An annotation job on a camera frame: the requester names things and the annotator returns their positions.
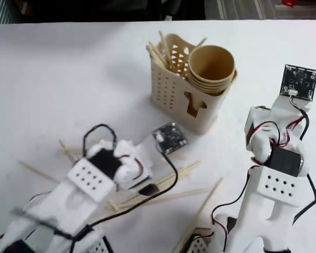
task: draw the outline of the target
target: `stack of paper cups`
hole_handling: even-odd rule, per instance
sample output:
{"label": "stack of paper cups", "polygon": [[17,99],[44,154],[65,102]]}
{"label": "stack of paper cups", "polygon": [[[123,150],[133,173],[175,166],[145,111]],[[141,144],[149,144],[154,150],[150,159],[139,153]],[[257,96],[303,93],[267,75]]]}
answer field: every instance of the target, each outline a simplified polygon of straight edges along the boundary
{"label": "stack of paper cups", "polygon": [[[222,95],[236,77],[233,55],[220,46],[195,48],[189,57],[188,82],[197,90],[210,96]],[[202,106],[202,99],[192,95],[193,108]]]}

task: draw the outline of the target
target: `paper cup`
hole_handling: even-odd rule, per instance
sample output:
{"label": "paper cup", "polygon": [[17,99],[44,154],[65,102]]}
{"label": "paper cup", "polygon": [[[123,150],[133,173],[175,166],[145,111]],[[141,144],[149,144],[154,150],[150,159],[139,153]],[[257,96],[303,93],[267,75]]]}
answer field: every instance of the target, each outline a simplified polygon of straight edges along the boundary
{"label": "paper cup", "polygon": [[189,82],[205,93],[222,94],[234,77],[232,54],[220,46],[201,46],[189,57]]}

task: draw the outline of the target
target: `perforated white panel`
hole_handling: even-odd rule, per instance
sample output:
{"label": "perforated white panel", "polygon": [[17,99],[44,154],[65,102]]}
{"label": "perforated white panel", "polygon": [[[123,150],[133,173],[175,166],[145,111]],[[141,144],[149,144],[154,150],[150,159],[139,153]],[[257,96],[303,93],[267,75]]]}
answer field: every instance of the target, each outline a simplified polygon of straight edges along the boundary
{"label": "perforated white panel", "polygon": [[91,246],[86,252],[84,253],[109,253],[104,241],[97,242],[93,246]]}
{"label": "perforated white panel", "polygon": [[86,159],[81,159],[67,177],[96,202],[101,202],[115,188],[115,183]]}
{"label": "perforated white panel", "polygon": [[207,245],[202,238],[194,240],[187,253],[206,253]]}
{"label": "perforated white panel", "polygon": [[272,200],[279,200],[296,207],[299,206],[301,195],[299,193],[300,181],[298,178],[267,167],[261,167],[253,172],[253,182],[258,183],[254,185],[254,189],[259,194]]}

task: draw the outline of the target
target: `white table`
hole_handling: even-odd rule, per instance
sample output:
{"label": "white table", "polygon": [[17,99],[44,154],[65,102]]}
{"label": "white table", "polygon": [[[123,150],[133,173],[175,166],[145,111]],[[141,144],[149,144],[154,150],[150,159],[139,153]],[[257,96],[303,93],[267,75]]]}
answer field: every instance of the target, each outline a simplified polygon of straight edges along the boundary
{"label": "white table", "polygon": [[[206,36],[207,44],[232,52],[239,70],[210,132],[200,138],[185,132],[192,144],[184,152],[203,163],[174,192],[210,186],[229,173],[213,206],[240,193],[252,164],[243,133],[249,108],[272,105],[286,63],[316,69],[316,21],[0,25],[0,234],[13,207],[54,187],[17,160],[60,179],[70,163],[57,154],[58,139],[78,146],[87,129],[105,122],[120,138],[139,143],[171,120],[148,100],[145,46],[159,40],[158,30],[193,44]],[[316,93],[309,115],[304,143],[316,185]],[[312,199],[308,183],[306,193],[304,204]],[[148,205],[103,227],[115,252],[170,252],[204,198]],[[238,208],[224,211],[236,215]],[[297,222],[288,246],[294,253],[316,252],[316,206]]]}

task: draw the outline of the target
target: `black wire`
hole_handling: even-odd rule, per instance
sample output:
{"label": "black wire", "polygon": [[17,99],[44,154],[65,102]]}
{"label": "black wire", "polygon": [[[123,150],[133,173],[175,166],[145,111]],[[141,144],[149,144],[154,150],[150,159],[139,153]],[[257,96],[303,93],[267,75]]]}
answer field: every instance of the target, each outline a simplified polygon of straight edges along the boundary
{"label": "black wire", "polygon": [[207,236],[195,236],[195,237],[192,239],[191,243],[192,243],[193,241],[197,240],[197,239],[205,238],[205,237],[211,237],[211,236],[213,236],[213,235],[214,235],[214,232],[210,233],[210,234],[207,235]]}
{"label": "black wire", "polygon": [[257,131],[261,128],[261,126],[262,125],[264,125],[264,124],[267,124],[267,123],[273,123],[275,126],[276,126],[276,129],[277,129],[277,131],[278,131],[278,141],[277,141],[277,145],[279,145],[280,144],[280,139],[281,139],[281,133],[280,133],[280,128],[279,128],[279,126],[276,124],[276,122],[274,122],[274,121],[265,121],[265,122],[262,122],[262,123],[260,123],[258,126],[256,126],[255,127],[255,129],[257,129]]}
{"label": "black wire", "polygon": [[313,193],[314,193],[314,200],[313,200],[309,205],[307,205],[306,207],[304,207],[297,215],[295,215],[293,225],[295,224],[295,222],[296,222],[305,212],[307,212],[312,206],[314,206],[314,205],[316,204],[316,188],[315,188],[314,183],[312,182],[312,179],[311,179],[311,177],[310,177],[309,174],[307,174],[307,179],[309,180],[311,189],[312,189],[312,191],[313,191]]}
{"label": "black wire", "polygon": [[[309,128],[310,120],[309,120],[309,117],[308,117],[307,113],[305,112],[305,110],[303,110],[303,109],[301,109],[301,108],[299,108],[299,107],[297,107],[297,106],[295,106],[295,105],[293,104],[293,98],[292,98],[291,102],[292,102],[292,103],[291,103],[292,106],[295,107],[297,110],[299,110],[299,111],[301,112],[302,116],[305,118],[305,127],[304,127],[303,132],[301,133],[301,136],[300,136],[300,140],[302,140],[303,137],[305,136],[305,133],[307,132],[307,130],[308,130],[308,128]],[[304,213],[306,213],[310,208],[312,208],[312,207],[316,204],[316,188],[315,188],[315,185],[314,185],[314,183],[313,183],[313,181],[312,181],[312,179],[311,179],[311,177],[310,177],[309,174],[307,174],[307,179],[308,179],[308,181],[309,181],[309,184],[310,184],[310,187],[311,187],[311,189],[312,189],[312,192],[314,193],[314,200],[313,200],[310,204],[308,204],[306,207],[304,207],[301,211],[299,211],[299,212],[295,215],[294,221],[293,221],[293,225],[295,224],[295,222],[296,222]]]}
{"label": "black wire", "polygon": [[[166,188],[165,190],[160,191],[160,192],[158,192],[157,194],[152,195],[151,197],[148,197],[148,198],[144,199],[143,201],[141,201],[141,202],[135,204],[134,206],[130,207],[129,209],[127,209],[127,210],[125,210],[125,211],[123,211],[123,212],[119,212],[119,213],[116,213],[116,214],[114,214],[114,215],[111,215],[111,216],[108,216],[108,217],[106,217],[106,218],[103,218],[103,219],[100,219],[100,220],[98,220],[98,221],[95,221],[94,223],[90,224],[90,227],[95,227],[96,225],[101,224],[101,223],[103,223],[103,222],[105,222],[105,221],[108,221],[108,220],[117,218],[117,217],[119,217],[119,216],[125,215],[125,214],[131,212],[132,210],[136,209],[137,207],[139,207],[139,206],[141,206],[141,205],[147,203],[148,201],[150,201],[150,200],[152,200],[152,199],[154,199],[154,198],[156,198],[156,197],[159,197],[160,195],[162,195],[162,194],[164,194],[164,193],[170,191],[170,190],[177,184],[177,182],[178,182],[178,171],[177,171],[176,167],[174,166],[174,164],[172,163],[172,161],[167,157],[167,155],[165,155],[164,153],[161,153],[161,154],[162,154],[162,156],[164,157],[164,159],[168,162],[168,164],[172,167],[172,169],[173,169],[173,171],[174,171],[174,173],[175,173],[174,182],[173,182],[168,188]],[[70,246],[69,253],[73,253],[74,248],[75,248],[75,244],[76,244],[76,241],[73,240],[73,241],[72,241],[72,244],[71,244],[71,246]]]}
{"label": "black wire", "polygon": [[248,175],[247,175],[247,179],[246,179],[246,183],[244,184],[244,187],[243,187],[243,189],[242,189],[242,191],[241,191],[241,193],[240,193],[240,195],[238,196],[237,199],[235,199],[234,201],[232,201],[232,202],[230,202],[230,203],[218,205],[217,207],[215,207],[215,208],[212,210],[212,213],[211,213],[212,223],[213,223],[213,221],[214,221],[213,214],[214,214],[214,212],[215,212],[218,208],[224,207],[224,206],[229,206],[229,205],[232,205],[232,204],[238,202],[238,200],[242,197],[242,195],[243,195],[243,193],[244,193],[244,191],[245,191],[245,189],[246,189],[246,187],[247,187],[247,184],[248,184],[248,181],[249,181],[249,177],[250,177],[250,175],[248,174]]}
{"label": "black wire", "polygon": [[108,125],[106,125],[106,124],[98,124],[98,125],[94,126],[93,128],[91,128],[91,129],[83,136],[83,145],[82,145],[82,154],[83,154],[83,157],[86,157],[85,142],[86,142],[87,137],[89,136],[89,134],[91,134],[91,133],[92,133],[93,131],[95,131],[97,128],[101,128],[101,127],[107,128],[107,129],[109,129],[109,131],[111,132],[111,134],[112,134],[112,136],[113,136],[112,150],[115,150],[116,145],[117,145],[117,136],[116,136],[115,131],[114,131],[110,126],[108,126]]}
{"label": "black wire", "polygon": [[30,232],[30,233],[26,236],[25,240],[27,240],[35,231],[36,231],[36,229],[34,229],[32,232]]}

